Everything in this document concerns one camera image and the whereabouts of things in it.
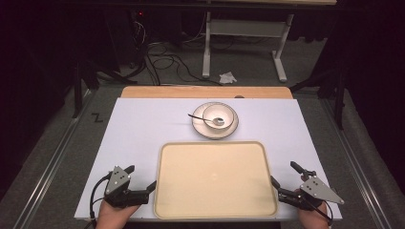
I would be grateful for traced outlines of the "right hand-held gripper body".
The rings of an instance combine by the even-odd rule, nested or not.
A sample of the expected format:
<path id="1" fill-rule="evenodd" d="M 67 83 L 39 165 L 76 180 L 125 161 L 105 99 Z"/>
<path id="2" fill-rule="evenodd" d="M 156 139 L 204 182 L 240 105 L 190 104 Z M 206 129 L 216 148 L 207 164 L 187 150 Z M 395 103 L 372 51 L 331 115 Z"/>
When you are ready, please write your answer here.
<path id="1" fill-rule="evenodd" d="M 286 204 L 301 210 L 313 211 L 324 201 L 344 204 L 345 200 L 339 197 L 319 177 L 310 177 L 303 182 L 297 191 L 278 188 L 278 199 Z"/>

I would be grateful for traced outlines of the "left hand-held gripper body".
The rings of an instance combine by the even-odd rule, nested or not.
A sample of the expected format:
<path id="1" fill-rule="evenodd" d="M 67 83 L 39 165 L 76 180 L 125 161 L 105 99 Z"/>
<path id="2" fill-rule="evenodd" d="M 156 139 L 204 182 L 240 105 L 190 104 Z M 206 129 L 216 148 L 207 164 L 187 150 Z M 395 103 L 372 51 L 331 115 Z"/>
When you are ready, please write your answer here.
<path id="1" fill-rule="evenodd" d="M 143 190 L 131 191 L 130 181 L 130 174 L 126 174 L 124 169 L 116 166 L 105 188 L 104 200 L 116 208 L 147 204 L 149 195 L 143 193 Z"/>

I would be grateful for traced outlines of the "person's right hand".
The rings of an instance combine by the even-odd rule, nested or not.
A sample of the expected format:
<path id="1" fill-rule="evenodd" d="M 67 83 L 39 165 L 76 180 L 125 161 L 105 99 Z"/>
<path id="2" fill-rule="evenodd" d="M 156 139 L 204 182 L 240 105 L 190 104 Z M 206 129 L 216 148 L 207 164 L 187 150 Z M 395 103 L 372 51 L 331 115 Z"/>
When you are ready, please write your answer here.
<path id="1" fill-rule="evenodd" d="M 297 213 L 304 229 L 329 229 L 328 220 L 317 211 L 298 209 Z"/>

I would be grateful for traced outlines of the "person's left hand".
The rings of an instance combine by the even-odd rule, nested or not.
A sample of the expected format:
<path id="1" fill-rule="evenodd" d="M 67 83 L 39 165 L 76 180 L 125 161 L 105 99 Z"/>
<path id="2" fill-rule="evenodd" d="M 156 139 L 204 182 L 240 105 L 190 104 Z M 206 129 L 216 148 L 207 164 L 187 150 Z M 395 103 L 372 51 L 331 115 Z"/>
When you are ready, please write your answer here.
<path id="1" fill-rule="evenodd" d="M 103 200 L 100 204 L 96 229 L 123 229 L 139 205 L 116 208 Z"/>

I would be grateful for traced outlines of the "white table sheet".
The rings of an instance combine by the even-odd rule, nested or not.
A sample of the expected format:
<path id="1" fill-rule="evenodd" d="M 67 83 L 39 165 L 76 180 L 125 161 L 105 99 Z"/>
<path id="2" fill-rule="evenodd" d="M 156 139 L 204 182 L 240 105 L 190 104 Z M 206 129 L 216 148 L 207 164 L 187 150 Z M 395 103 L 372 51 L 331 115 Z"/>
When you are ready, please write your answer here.
<path id="1" fill-rule="evenodd" d="M 160 148 L 169 142 L 206 142 L 191 124 L 190 114 L 205 98 L 120 98 L 102 138 L 96 159 L 75 211 L 76 219 L 89 216 L 90 194 L 96 182 L 114 166 L 133 165 L 133 189 L 156 179 Z M 292 161 L 315 171 L 327 181 L 324 168 L 295 99 L 228 98 L 238 117 L 236 131 L 227 141 L 258 141 L 264 145 L 271 174 L 289 190 L 301 184 Z"/>

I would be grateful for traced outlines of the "beige plastic tray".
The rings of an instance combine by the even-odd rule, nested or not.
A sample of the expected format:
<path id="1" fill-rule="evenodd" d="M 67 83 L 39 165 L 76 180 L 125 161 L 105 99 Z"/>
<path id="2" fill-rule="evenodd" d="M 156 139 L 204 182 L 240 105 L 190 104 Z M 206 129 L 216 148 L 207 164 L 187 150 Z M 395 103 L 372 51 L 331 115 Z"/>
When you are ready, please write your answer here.
<path id="1" fill-rule="evenodd" d="M 160 219 L 273 217 L 278 200 L 257 141 L 167 143 L 154 212 Z"/>

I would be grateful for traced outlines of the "white plate with dark rim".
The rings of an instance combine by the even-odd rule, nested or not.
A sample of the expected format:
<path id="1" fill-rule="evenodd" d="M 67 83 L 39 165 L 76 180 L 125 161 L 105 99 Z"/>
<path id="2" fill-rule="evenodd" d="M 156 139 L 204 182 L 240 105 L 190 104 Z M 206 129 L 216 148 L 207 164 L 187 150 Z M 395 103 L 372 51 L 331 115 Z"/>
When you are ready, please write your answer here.
<path id="1" fill-rule="evenodd" d="M 210 139 L 221 139 L 221 138 L 225 138 L 228 137 L 230 135 L 232 135 L 236 129 L 238 128 L 239 125 L 239 117 L 237 115 L 237 113 L 235 112 L 235 110 L 233 108 L 231 108 L 229 105 L 227 105 L 233 112 L 234 114 L 234 121 L 231 124 L 231 126 L 227 129 L 214 129 L 214 128 L 210 128 L 209 126 L 207 126 L 204 123 L 204 120 L 200 120 L 201 117 L 203 117 L 203 111 L 209 106 L 209 105 L 213 105 L 213 104 L 222 104 L 222 105 L 227 105 L 224 104 L 222 102 L 207 102 L 204 103 L 202 105 L 200 105 L 194 112 L 192 115 L 198 116 L 199 119 L 197 118 L 193 118 L 192 117 L 192 125 L 194 127 L 194 129 L 201 135 L 210 138 Z"/>

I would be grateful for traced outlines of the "black metal stand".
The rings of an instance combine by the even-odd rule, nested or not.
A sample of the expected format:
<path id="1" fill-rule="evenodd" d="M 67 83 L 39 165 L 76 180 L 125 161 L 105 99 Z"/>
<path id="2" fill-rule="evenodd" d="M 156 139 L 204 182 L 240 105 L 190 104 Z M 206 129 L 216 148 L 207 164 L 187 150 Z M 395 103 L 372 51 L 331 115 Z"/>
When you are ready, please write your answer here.
<path id="1" fill-rule="evenodd" d="M 85 83 L 89 90 L 97 90 L 99 88 L 99 82 L 96 79 L 96 74 L 102 72 L 112 77 L 118 82 L 137 85 L 137 81 L 125 78 L 118 73 L 115 73 L 107 68 L 101 67 L 90 60 L 77 61 L 74 67 L 74 96 L 75 96 L 75 111 L 73 118 L 77 118 L 84 108 L 82 94 L 82 83 Z"/>
<path id="2" fill-rule="evenodd" d="M 313 73 L 308 79 L 303 80 L 296 85 L 290 87 L 292 93 L 306 87 L 318 86 L 317 95 L 319 98 L 333 98 L 334 110 L 333 119 L 337 127 L 343 129 L 343 108 L 344 93 L 345 93 L 345 78 L 347 76 L 348 68 L 343 64 L 337 64 L 335 67 L 323 70 L 320 73 Z"/>

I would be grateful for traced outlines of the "metal spoon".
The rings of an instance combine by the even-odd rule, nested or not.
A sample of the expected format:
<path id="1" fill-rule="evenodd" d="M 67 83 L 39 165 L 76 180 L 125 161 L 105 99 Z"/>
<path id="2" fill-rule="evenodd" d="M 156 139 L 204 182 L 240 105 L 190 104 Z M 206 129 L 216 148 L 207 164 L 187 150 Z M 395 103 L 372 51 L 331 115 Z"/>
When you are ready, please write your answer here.
<path id="1" fill-rule="evenodd" d="M 199 119 L 198 116 L 195 116 L 195 115 L 192 115 L 192 114 L 188 114 L 188 116 Z M 206 121 L 206 118 L 201 117 L 200 120 Z M 220 118 L 220 117 L 210 119 L 210 122 L 212 122 L 212 123 L 214 123 L 215 125 L 218 125 L 218 126 L 224 125 L 224 120 L 222 118 Z"/>

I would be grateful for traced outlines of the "white bowl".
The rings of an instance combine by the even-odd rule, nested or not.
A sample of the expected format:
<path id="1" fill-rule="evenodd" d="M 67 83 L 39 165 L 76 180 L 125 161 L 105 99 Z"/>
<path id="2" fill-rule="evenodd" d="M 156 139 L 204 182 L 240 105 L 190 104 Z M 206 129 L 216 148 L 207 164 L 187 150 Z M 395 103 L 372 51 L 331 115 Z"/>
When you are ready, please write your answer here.
<path id="1" fill-rule="evenodd" d="M 234 114 L 227 105 L 213 104 L 209 105 L 203 112 L 202 118 L 204 123 L 210 128 L 227 129 L 234 121 Z M 217 125 L 213 122 L 215 118 L 220 118 L 223 121 L 222 125 Z"/>

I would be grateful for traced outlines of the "crumpled white tissue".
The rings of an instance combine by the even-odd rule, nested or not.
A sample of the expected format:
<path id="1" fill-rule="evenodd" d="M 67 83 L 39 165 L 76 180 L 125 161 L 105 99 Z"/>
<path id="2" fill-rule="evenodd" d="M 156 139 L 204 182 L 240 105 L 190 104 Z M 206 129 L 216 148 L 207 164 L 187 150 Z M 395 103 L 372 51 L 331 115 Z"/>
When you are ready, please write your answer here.
<path id="1" fill-rule="evenodd" d="M 222 73 L 220 75 L 220 82 L 222 84 L 233 84 L 236 81 L 237 79 L 235 78 L 232 72 Z"/>

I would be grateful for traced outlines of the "metal floor rail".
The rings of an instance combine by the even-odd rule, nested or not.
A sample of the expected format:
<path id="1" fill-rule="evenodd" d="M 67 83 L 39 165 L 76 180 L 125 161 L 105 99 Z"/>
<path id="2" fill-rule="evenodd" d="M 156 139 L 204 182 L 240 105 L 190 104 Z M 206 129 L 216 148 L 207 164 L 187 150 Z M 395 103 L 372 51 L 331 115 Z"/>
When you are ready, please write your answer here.
<path id="1" fill-rule="evenodd" d="M 76 127 L 83 115 L 83 112 L 94 98 L 95 93 L 95 90 L 87 90 L 83 95 L 83 105 L 81 110 L 70 121 L 67 130 L 64 132 L 63 136 L 58 142 L 58 145 L 54 150 L 53 156 L 47 164 L 45 171 L 43 172 L 39 181 L 36 183 L 29 200 L 25 204 L 24 209 L 22 210 L 12 229 L 29 229 L 32 219 L 36 214 L 44 196 L 47 194 L 49 187 L 51 186 L 53 179 L 60 167 L 60 164 L 66 155 L 66 148 L 75 133 Z"/>
<path id="2" fill-rule="evenodd" d="M 356 182 L 357 188 L 373 218 L 373 222 L 376 225 L 377 229 L 392 229 L 391 224 L 387 221 L 386 215 L 381 208 L 379 200 L 375 194 L 373 187 L 371 186 L 365 172 L 363 171 L 358 159 L 354 154 L 354 150 L 349 143 L 349 139 L 345 135 L 344 131 L 341 130 L 338 125 L 335 123 L 334 114 L 331 104 L 326 99 L 320 100 L 321 106 L 325 110 L 328 120 L 337 133 L 339 142 L 343 146 L 344 155 L 346 160 L 349 163 L 349 167 L 352 173 L 352 176 Z"/>

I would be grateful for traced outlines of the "white metal desk frame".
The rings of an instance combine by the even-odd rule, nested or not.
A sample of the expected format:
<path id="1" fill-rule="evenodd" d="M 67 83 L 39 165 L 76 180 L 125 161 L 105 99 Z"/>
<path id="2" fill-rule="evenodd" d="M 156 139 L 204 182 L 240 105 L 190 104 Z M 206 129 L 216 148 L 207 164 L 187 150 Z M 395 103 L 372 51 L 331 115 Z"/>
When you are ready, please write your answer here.
<path id="1" fill-rule="evenodd" d="M 337 0 L 204 0 L 210 6 L 215 2 L 230 4 L 256 4 L 258 7 L 325 7 L 335 6 Z M 202 60 L 202 77 L 207 79 L 210 76 L 211 64 L 211 36 L 229 35 L 229 36 L 247 36 L 247 37 L 265 37 L 278 38 L 279 45 L 276 50 L 271 52 L 272 61 L 280 82 L 287 82 L 287 76 L 281 60 L 281 55 L 286 44 L 289 30 L 291 28 L 295 13 L 288 12 L 283 20 L 264 21 L 248 19 L 212 19 L 211 12 L 205 14 L 205 34 L 204 34 L 204 53 Z"/>

